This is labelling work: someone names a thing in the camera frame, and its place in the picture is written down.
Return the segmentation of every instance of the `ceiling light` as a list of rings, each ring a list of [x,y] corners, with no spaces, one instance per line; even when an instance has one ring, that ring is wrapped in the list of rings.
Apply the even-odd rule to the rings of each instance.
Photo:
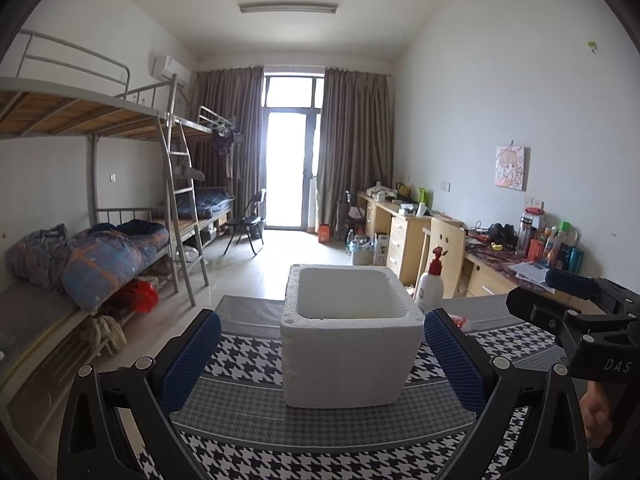
[[[248,12],[324,12],[335,14],[338,5],[332,4],[300,4],[300,3],[261,3],[240,5],[240,13]]]

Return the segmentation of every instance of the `floor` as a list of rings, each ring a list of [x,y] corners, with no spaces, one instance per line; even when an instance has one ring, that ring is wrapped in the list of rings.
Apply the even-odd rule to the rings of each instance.
[[[349,265],[341,242],[323,245],[318,237],[299,231],[264,232],[264,249],[257,256],[252,253],[247,238],[239,245],[235,242],[223,256],[228,237],[213,241],[205,249],[209,286],[196,266],[190,272],[196,306],[189,302],[184,282],[180,292],[174,294],[169,284],[160,291],[161,301],[149,314],[136,314],[124,327],[127,345],[115,356],[102,355],[94,362],[98,371],[116,370],[131,366],[141,356],[155,356],[172,337],[180,335],[203,308],[215,310],[225,294],[283,300],[289,267],[292,264]],[[256,248],[260,241],[254,242]],[[37,448],[50,463],[55,463],[58,452],[58,437],[62,425],[64,404],[56,411]],[[128,410],[123,410],[122,419],[134,452],[142,449],[142,439]]]

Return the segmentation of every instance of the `wooden desk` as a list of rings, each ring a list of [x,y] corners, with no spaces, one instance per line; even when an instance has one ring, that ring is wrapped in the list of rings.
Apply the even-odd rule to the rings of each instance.
[[[365,193],[358,193],[358,205],[366,209],[365,232],[372,240],[377,234],[389,236],[386,266],[403,285],[413,285],[418,278],[422,256],[422,230],[431,226],[431,216],[403,216],[400,206],[391,202],[376,202]]]
[[[418,266],[418,278],[424,272],[429,250],[429,240],[431,232],[428,228],[423,228],[424,241],[422,245],[422,256]],[[509,262],[498,263],[493,258],[487,257],[479,250],[467,246],[465,251],[465,259],[462,264],[462,273],[458,290],[460,296],[472,298],[475,296],[488,296],[493,294],[507,294],[517,286],[532,288],[537,292],[542,292],[552,300],[560,301],[571,305],[573,308],[584,312],[585,314],[602,314],[603,312],[590,301],[579,300],[569,296],[564,292],[556,290],[555,293],[543,292],[541,288],[535,287],[533,284],[516,278],[515,272],[508,269]]]

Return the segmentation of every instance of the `door frame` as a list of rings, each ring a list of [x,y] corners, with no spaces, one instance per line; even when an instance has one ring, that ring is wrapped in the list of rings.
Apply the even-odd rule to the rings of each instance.
[[[272,77],[295,77],[311,79],[311,107],[309,108],[296,108],[296,107],[267,107],[266,99],[269,92],[269,85]],[[260,146],[260,187],[267,189],[267,195],[265,196],[265,202],[269,200],[269,189],[267,188],[267,130],[269,126],[269,114],[276,113],[291,113],[301,114],[306,116],[305,121],[305,160],[302,173],[302,220],[300,227],[287,227],[287,226],[270,226],[265,225],[265,229],[281,230],[281,231],[307,231],[308,218],[309,218],[309,188],[311,185],[311,179],[313,177],[312,163],[314,156],[314,132],[316,130],[316,117],[322,111],[322,108],[316,108],[316,83],[318,79],[324,79],[324,75],[306,75],[306,74],[273,74],[264,76],[264,97],[262,106],[262,142]]]

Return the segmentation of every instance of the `wooden chair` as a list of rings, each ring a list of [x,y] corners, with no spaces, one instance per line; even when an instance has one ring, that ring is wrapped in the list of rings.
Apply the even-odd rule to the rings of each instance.
[[[437,218],[431,219],[431,238],[426,269],[429,269],[429,264],[435,257],[433,250],[438,246],[447,251],[447,254],[441,257],[443,298],[453,298],[462,273],[462,262],[465,259],[465,230]]]

